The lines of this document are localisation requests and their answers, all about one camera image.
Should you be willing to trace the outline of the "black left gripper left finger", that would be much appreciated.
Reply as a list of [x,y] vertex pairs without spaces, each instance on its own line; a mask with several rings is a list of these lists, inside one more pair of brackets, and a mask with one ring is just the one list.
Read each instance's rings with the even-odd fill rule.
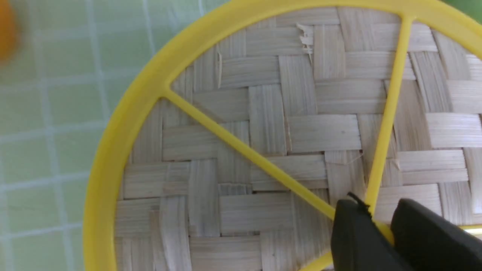
[[340,199],[331,235],[336,271],[411,271],[372,221],[369,205],[352,192]]

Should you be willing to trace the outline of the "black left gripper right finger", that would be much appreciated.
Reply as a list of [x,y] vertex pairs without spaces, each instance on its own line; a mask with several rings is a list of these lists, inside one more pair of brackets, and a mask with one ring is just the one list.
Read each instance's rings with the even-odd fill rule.
[[394,247],[415,271],[480,271],[482,242],[413,199],[391,220]]

